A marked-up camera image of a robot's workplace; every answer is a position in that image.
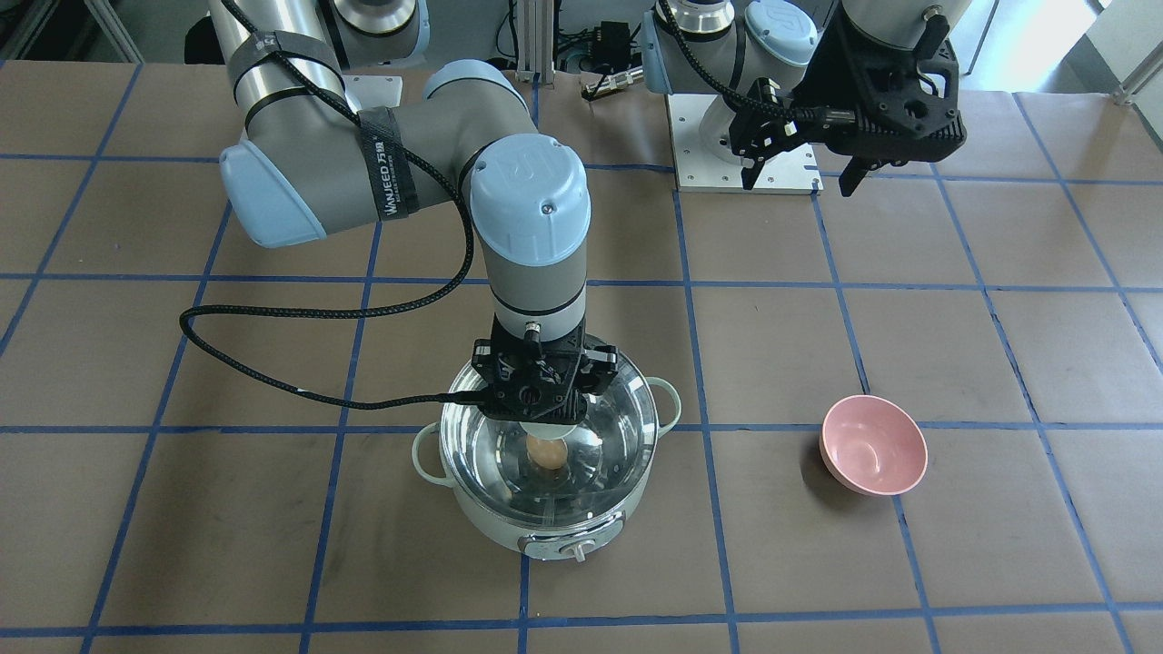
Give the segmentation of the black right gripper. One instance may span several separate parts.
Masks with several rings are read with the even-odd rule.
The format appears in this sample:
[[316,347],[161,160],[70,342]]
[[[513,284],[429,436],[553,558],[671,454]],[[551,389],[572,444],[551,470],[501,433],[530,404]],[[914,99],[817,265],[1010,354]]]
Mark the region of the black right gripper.
[[471,405],[495,420],[577,426],[587,417],[588,397],[611,388],[620,358],[615,346],[586,334],[584,322],[543,342],[529,330],[512,334],[494,317],[490,337],[477,340],[471,356],[483,381]]

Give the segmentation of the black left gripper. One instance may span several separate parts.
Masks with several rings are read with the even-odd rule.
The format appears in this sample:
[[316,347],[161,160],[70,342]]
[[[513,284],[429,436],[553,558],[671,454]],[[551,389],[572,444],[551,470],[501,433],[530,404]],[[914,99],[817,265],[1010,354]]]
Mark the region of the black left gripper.
[[935,163],[965,143],[947,14],[898,14],[890,20],[898,29],[892,42],[872,36],[871,20],[835,14],[792,91],[759,78],[745,101],[728,101],[727,144],[741,157],[745,191],[776,154],[802,144],[849,158],[839,190],[852,197],[883,165]]

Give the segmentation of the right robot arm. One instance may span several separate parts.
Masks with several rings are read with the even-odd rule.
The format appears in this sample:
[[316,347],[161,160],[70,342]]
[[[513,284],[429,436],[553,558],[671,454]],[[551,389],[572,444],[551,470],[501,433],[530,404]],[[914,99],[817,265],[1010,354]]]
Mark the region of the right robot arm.
[[431,74],[419,104],[388,108],[347,95],[343,66],[309,1],[212,1],[244,137],[220,154],[224,190],[254,242],[322,240],[408,218],[441,202],[461,213],[465,255],[444,286],[372,310],[190,310],[358,320],[420,310],[452,292],[481,250],[494,318],[475,344],[477,391],[429,401],[495,420],[575,426],[615,375],[616,349],[585,336],[592,202],[582,158],[531,122],[523,95],[483,61]]

